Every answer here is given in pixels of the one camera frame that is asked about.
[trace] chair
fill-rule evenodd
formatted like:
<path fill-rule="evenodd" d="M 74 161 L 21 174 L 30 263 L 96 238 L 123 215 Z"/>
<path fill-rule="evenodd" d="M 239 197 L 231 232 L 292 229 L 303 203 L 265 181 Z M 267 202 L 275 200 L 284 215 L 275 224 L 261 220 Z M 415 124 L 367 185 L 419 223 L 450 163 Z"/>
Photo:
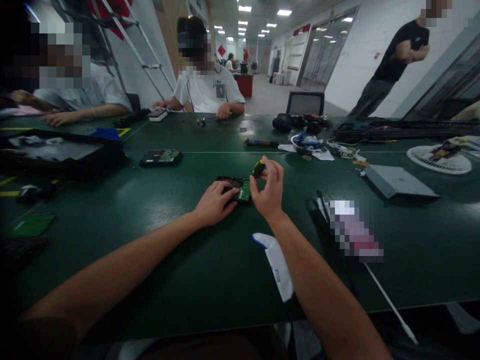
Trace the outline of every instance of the chair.
<path fill-rule="evenodd" d="M 440 113 L 436 117 L 437 120 L 450 120 L 455 115 L 457 115 L 462 110 L 468 108 L 470 105 L 474 103 L 473 100 L 470 99 L 462 99 L 462 98 L 453 98 L 446 100 L 443 103 Z"/>
<path fill-rule="evenodd" d="M 316 91 L 290 91 L 286 113 L 292 115 L 323 115 L 325 94 Z"/>
<path fill-rule="evenodd" d="M 132 94 L 127 92 L 126 97 L 128 98 L 128 101 L 130 102 L 130 105 L 131 105 L 131 109 L 133 111 L 142 110 L 142 107 L 140 106 L 140 97 L 137 94 Z"/>

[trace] desk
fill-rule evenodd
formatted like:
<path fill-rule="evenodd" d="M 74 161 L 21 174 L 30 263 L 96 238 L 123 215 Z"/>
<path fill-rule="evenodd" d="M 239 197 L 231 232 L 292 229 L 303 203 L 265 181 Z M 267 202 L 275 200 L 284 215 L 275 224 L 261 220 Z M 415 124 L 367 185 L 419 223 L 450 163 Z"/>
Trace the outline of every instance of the desk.
<path fill-rule="evenodd" d="M 206 126 L 197 127 L 196 118 L 203 116 Z M 98 258 L 191 211 L 218 175 L 247 177 L 262 154 L 285 168 L 283 208 L 320 253 L 323 247 L 306 200 L 320 189 L 327 200 L 356 201 L 385 253 L 384 263 L 370 268 L 398 308 L 480 298 L 478 162 L 472 161 L 470 173 L 451 176 L 406 157 L 407 149 L 432 144 L 427 139 L 361 144 L 360 153 L 370 163 L 404 167 L 442 196 L 425 207 L 387 206 L 358 176 L 359 166 L 351 160 L 305 161 L 296 153 L 244 147 L 247 138 L 287 143 L 291 135 L 274 131 L 273 118 L 242 115 L 217 121 L 212 114 L 171 113 L 160 123 L 143 120 L 133 125 L 124 135 L 129 163 L 102 179 L 71 180 L 57 198 L 34 209 L 58 218 L 45 233 L 50 246 L 18 276 L 20 306 L 26 309 Z M 87 127 L 93 132 L 109 124 L 98 120 L 58 130 L 85 133 Z M 1 124 L 23 126 L 46 128 L 38 118 Z M 183 160 L 177 167 L 142 168 L 138 161 L 148 149 L 180 149 Z M 13 198 L 0 198 L 0 204 L 9 223 L 32 209 L 15 204 Z M 265 251 L 252 240 L 255 232 L 272 234 L 253 204 L 239 205 L 218 225 L 199 231 L 109 312 L 85 343 L 302 319 L 296 299 L 282 303 Z M 361 305 L 368 312 L 388 310 L 365 268 L 355 261 L 348 267 Z M 345 270 L 336 270 L 348 286 Z"/>
<path fill-rule="evenodd" d="M 243 97 L 251 98 L 254 86 L 254 76 L 250 73 L 238 73 L 236 74 L 236 82 L 238 83 L 238 89 Z"/>

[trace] gray pants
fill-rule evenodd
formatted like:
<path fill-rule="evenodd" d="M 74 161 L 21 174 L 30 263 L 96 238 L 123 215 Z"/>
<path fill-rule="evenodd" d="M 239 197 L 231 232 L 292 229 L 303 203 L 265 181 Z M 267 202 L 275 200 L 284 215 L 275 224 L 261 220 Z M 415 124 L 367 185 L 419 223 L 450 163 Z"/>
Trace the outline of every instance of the gray pants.
<path fill-rule="evenodd" d="M 378 80 L 375 76 L 372 77 L 365 85 L 360 99 L 358 99 L 356 106 L 350 111 L 348 116 L 354 118 L 370 116 L 387 97 L 394 85 L 395 82 L 393 81 Z"/>

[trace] black t-shirt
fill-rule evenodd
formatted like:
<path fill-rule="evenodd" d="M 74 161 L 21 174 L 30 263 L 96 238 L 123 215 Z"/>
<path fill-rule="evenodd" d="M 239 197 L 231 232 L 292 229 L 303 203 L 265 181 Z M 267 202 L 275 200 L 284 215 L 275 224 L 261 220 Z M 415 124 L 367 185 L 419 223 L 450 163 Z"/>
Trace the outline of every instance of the black t-shirt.
<path fill-rule="evenodd" d="M 413 20 L 403 25 L 393 37 L 390 45 L 385 51 L 385 55 L 381 60 L 380 65 L 375 71 L 375 77 L 379 80 L 397 82 L 407 67 L 406 64 L 398 60 L 390 61 L 390 57 L 395 54 L 397 45 L 406 40 L 411 41 L 411 49 L 419 50 L 421 46 L 429 44 L 430 31 L 417 24 Z"/>

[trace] floor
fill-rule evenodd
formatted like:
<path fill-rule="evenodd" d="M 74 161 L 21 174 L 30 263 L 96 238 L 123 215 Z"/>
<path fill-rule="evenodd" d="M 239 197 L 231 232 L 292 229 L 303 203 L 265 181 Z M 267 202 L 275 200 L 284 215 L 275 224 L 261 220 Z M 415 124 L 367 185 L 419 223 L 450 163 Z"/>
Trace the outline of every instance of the floor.
<path fill-rule="evenodd" d="M 298 86 L 271 84 L 269 79 L 265 74 L 257 74 L 253 77 L 252 97 L 245 100 L 245 114 L 277 115 L 284 113 L 287 110 L 290 92 L 304 91 Z M 346 116 L 348 111 L 325 101 L 323 114 L 326 116 Z"/>

